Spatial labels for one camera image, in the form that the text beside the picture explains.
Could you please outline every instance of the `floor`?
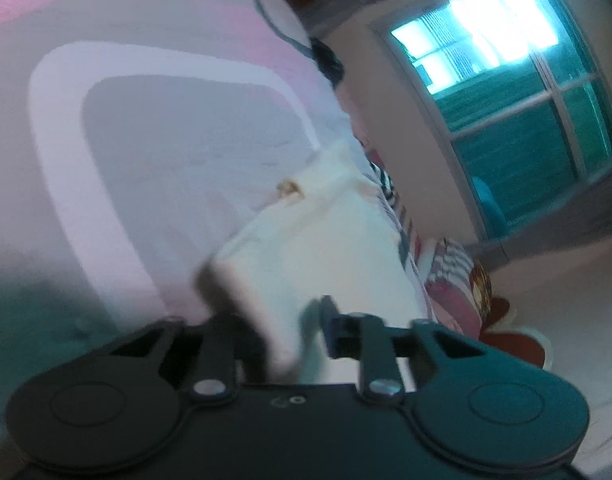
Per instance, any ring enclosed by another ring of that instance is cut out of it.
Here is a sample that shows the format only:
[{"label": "floor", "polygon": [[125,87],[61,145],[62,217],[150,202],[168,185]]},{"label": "floor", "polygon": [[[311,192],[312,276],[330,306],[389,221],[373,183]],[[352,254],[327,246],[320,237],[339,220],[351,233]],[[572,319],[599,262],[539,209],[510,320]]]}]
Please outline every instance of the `floor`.
[{"label": "floor", "polygon": [[612,250],[508,299],[518,310],[515,324],[550,339],[554,373],[579,388],[592,407],[612,402]]}]

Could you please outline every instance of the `beige wall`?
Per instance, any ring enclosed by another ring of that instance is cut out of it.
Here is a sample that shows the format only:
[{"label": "beige wall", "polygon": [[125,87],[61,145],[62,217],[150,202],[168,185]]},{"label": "beige wall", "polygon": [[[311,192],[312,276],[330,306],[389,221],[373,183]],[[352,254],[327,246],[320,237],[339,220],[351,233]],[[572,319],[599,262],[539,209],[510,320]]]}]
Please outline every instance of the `beige wall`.
[{"label": "beige wall", "polygon": [[612,238],[570,251],[543,254],[512,262],[491,275],[496,296],[513,297],[550,282],[612,250]]},{"label": "beige wall", "polygon": [[[474,242],[473,222],[427,111],[401,67],[370,28],[375,20],[423,1],[387,0],[369,6],[325,41],[345,64],[348,92],[417,229],[423,236],[450,235],[464,243]],[[612,92],[612,1],[565,1]]]}]

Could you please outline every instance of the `striped fabric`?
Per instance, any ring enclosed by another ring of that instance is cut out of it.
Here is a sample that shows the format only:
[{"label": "striped fabric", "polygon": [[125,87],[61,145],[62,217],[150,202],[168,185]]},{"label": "striped fabric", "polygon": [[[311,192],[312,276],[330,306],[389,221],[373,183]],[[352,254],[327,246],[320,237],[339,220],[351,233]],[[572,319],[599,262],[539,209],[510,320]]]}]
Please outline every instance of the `striped fabric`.
[{"label": "striped fabric", "polygon": [[395,189],[395,184],[393,183],[390,175],[386,173],[383,168],[379,167],[372,161],[371,166],[375,172],[375,175],[377,176],[377,180],[379,181],[381,190],[384,193],[384,197],[386,198],[388,205],[390,205],[390,207],[393,209],[399,224],[402,226],[407,243],[411,249],[411,252],[413,253],[415,262],[417,262],[422,244],[421,239],[413,227],[413,221],[408,215],[406,206],[403,204],[399,193]]},{"label": "striped fabric", "polygon": [[475,262],[464,247],[454,240],[442,238],[435,245],[425,288],[428,295],[454,318],[465,335],[478,339],[483,313],[472,292],[470,277],[475,268]]}]

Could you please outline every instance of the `white cloth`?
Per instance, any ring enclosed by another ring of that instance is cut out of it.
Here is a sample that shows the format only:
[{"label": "white cloth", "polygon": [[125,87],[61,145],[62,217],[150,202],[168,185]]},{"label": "white cloth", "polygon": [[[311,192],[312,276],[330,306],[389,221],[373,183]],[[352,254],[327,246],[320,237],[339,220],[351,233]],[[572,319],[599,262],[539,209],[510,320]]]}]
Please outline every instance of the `white cloth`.
[{"label": "white cloth", "polygon": [[[302,381],[355,381],[356,367],[321,360],[315,366],[304,330],[306,307],[330,295],[340,312],[380,316],[390,326],[427,319],[421,282],[399,259],[400,234],[385,219],[380,188],[363,176],[345,142],[318,154],[284,182],[283,196],[220,250],[212,269],[269,346],[277,378],[296,369]],[[303,370],[311,370],[305,377]]]}]

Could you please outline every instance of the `bed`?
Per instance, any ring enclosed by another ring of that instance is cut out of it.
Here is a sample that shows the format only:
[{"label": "bed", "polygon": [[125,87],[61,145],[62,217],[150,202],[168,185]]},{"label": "bed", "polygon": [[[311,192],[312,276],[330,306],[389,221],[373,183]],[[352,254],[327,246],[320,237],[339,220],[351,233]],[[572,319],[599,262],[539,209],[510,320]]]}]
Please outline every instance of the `bed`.
[{"label": "bed", "polygon": [[23,381],[204,321],[197,269],[339,140],[370,174],[283,0],[0,0],[0,449]]}]

